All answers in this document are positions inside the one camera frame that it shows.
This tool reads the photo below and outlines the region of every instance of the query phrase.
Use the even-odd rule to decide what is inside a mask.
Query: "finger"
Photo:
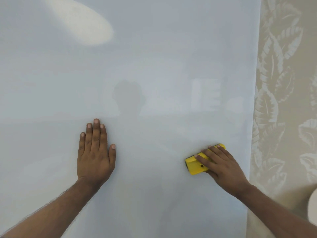
[[[210,150],[202,149],[201,152],[203,152],[205,155],[207,155],[209,158],[211,158],[216,164],[221,164],[224,161],[217,154],[215,154],[214,152],[212,152]]]
[[[116,165],[116,145],[112,144],[109,148],[109,162],[110,162],[110,167],[114,169]]]
[[[229,158],[218,148],[215,148],[213,146],[208,146],[208,149],[210,149],[212,152],[214,152],[216,155],[218,155],[223,160],[229,160]]]
[[[100,125],[100,145],[99,150],[107,152],[108,150],[108,140],[107,131],[104,124]]]
[[[221,152],[223,152],[229,159],[236,161],[235,158],[232,156],[232,154],[230,154],[226,149],[224,149],[224,148],[221,147],[220,145],[218,145],[217,148],[218,148]]]
[[[195,159],[198,160],[201,164],[206,166],[208,169],[211,171],[215,172],[216,174],[218,173],[218,167],[217,164],[210,162],[209,160],[204,159],[200,155],[195,155]]]
[[[85,151],[85,133],[82,132],[79,138],[78,156],[82,156]]]
[[[204,171],[208,173],[216,182],[218,181],[218,175],[215,172],[212,172],[211,170]]]
[[[100,142],[100,121],[94,119],[93,121],[93,141],[91,143],[91,150],[99,150]]]
[[[90,152],[92,139],[93,139],[93,125],[91,123],[88,123],[86,127],[86,141],[85,141],[86,152]]]

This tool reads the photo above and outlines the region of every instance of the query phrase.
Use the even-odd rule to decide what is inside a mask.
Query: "hand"
[[[195,158],[209,169],[206,173],[210,174],[221,188],[238,197],[252,187],[237,161],[227,150],[220,145],[217,148],[209,146],[208,149],[210,150],[203,149],[202,152],[214,163],[199,155],[195,155]]]
[[[116,161],[115,145],[108,151],[107,132],[99,119],[87,124],[86,133],[81,133],[77,158],[78,179],[84,179],[93,188],[98,189],[106,182]]]

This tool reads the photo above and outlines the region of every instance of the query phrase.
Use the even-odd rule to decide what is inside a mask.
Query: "yellow squeegee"
[[[223,144],[217,144],[217,145],[220,145],[222,148],[226,149],[226,147]],[[213,162],[211,158],[207,157],[204,153],[198,153],[198,155]],[[196,175],[208,170],[206,166],[202,165],[198,160],[195,159],[195,156],[191,156],[185,159],[185,163],[191,175]]]

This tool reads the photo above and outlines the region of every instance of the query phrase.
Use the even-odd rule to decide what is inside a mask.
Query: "forearm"
[[[260,192],[255,186],[237,197],[277,237],[317,237],[317,227],[294,215]]]
[[[59,238],[96,190],[83,179],[3,235],[4,238]]]

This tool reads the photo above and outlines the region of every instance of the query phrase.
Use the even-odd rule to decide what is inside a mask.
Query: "beige wallpaper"
[[[307,218],[317,188],[317,0],[262,0],[250,181]],[[251,237],[274,236],[249,212]]]

